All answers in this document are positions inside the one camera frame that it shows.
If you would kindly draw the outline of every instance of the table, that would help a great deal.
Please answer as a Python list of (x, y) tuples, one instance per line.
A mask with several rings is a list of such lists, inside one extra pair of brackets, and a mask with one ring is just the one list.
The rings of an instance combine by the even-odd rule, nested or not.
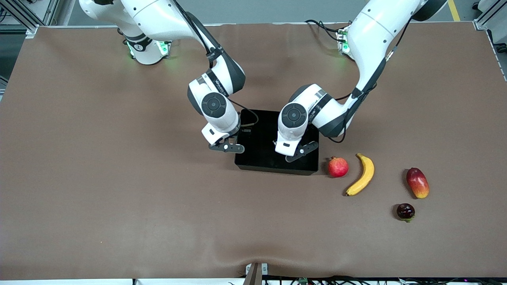
[[(210, 32), (244, 68), (233, 100), (280, 110), (301, 85), (334, 97), (355, 64), (315, 25), (223, 25)], [(321, 171), (239, 170), (208, 150), (186, 96), (207, 68), (176, 41), (153, 66), (131, 60), (115, 29), (39, 28), (23, 44), (0, 104), (1, 279), (505, 276), (507, 85), (470, 22), (414, 23)], [(375, 176), (344, 197), (361, 174)], [(329, 178), (344, 157), (349, 174)], [(414, 200), (404, 173), (431, 186)], [(416, 218), (394, 218), (399, 203)]]

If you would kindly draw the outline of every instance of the black box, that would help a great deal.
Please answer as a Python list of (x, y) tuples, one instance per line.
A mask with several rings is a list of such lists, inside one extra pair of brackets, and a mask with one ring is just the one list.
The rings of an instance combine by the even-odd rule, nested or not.
[[(243, 170), (256, 170), (298, 175), (311, 175), (318, 171), (318, 149), (306, 156), (288, 163), (285, 155), (275, 152), (276, 134), (278, 131), (278, 114), (280, 112), (252, 110), (259, 116), (257, 124), (239, 130), (237, 143), (245, 147), (242, 154), (236, 154), (234, 163)], [(240, 114), (241, 123), (255, 122), (255, 116), (243, 109)], [(319, 132), (309, 125), (300, 144), (312, 141), (318, 143)]]

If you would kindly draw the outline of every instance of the floor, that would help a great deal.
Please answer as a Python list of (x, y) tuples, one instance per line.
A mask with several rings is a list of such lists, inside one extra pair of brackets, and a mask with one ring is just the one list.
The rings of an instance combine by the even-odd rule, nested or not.
[[(430, 21), (471, 21), (480, 12), (472, 10), (475, 0), (450, 0), (456, 7), (451, 13), (448, 5)], [(347, 22), (353, 19), (368, 0), (179, 0), (204, 24), (215, 23), (273, 23), (302, 22), (308, 19), (323, 22)], [(53, 24), (67, 26), (101, 26), (108, 22), (89, 18), (79, 6), (79, 0), (61, 0)], [(23, 35), (0, 34), (0, 76), (9, 78), (23, 43)], [(499, 54), (501, 66), (507, 69), (507, 54)]]

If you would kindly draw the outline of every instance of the robotic arm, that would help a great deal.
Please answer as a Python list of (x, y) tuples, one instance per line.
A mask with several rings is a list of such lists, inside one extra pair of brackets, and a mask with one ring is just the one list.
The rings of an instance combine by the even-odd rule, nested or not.
[(338, 103), (316, 84), (300, 87), (278, 117), (275, 151), (288, 157), (300, 155), (296, 150), (301, 148), (299, 142), (308, 124), (313, 124), (329, 138), (344, 134), (357, 108), (384, 70), (386, 51), (392, 40), (411, 19), (426, 20), (446, 2), (370, 0), (351, 23), (347, 33), (348, 53), (359, 69), (356, 87), (344, 104)]
[[(160, 43), (197, 40), (206, 50), (210, 68), (189, 84), (187, 96), (195, 110), (208, 121), (202, 134), (212, 148), (239, 130), (238, 113), (227, 97), (243, 88), (243, 69), (177, 1), (80, 0), (80, 5), (91, 18), (116, 24), (134, 57), (142, 64), (155, 64), (167, 54), (159, 48)], [(242, 146), (236, 146), (229, 151), (244, 151)]]

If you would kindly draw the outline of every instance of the banana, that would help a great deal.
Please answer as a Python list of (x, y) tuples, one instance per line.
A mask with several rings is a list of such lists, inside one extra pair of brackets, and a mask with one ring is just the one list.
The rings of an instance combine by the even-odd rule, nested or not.
[(354, 196), (361, 192), (361, 190), (364, 189), (368, 183), (370, 183), (373, 178), (373, 173), (375, 173), (375, 166), (373, 165), (373, 161), (371, 159), (360, 153), (356, 154), (356, 156), (361, 160), (361, 163), (363, 164), (363, 174), (361, 175), (361, 178), (359, 178), (347, 189), (345, 196)]

